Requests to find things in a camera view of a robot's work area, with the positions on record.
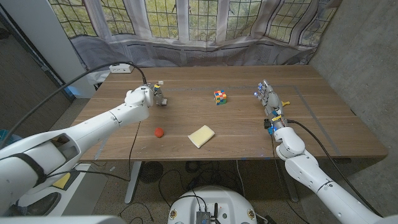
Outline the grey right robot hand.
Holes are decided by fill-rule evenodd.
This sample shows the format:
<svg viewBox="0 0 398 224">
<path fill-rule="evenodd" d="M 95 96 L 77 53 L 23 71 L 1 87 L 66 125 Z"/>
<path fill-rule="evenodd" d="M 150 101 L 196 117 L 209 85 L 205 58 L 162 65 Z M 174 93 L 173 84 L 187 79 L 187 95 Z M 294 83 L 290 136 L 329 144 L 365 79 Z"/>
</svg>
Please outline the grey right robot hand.
<svg viewBox="0 0 398 224">
<path fill-rule="evenodd" d="M 254 93 L 254 96 L 263 105 L 266 118 L 273 127 L 279 129 L 288 126 L 287 120 L 284 118 L 282 102 L 268 81 L 260 82 L 257 89 L 258 91 Z"/>
</svg>

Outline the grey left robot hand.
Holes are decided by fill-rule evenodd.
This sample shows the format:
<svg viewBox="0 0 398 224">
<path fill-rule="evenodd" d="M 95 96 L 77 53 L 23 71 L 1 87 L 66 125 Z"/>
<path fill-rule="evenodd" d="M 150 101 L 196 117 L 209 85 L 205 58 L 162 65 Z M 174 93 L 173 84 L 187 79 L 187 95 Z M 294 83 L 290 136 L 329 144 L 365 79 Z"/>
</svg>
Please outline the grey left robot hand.
<svg viewBox="0 0 398 224">
<path fill-rule="evenodd" d="M 164 84 L 163 81 L 158 81 L 155 84 L 148 84 L 148 87 L 153 91 L 154 94 L 154 101 L 156 105 L 159 106 L 166 106 L 167 105 L 167 99 L 163 96 L 162 90 L 160 87 Z"/>
</svg>

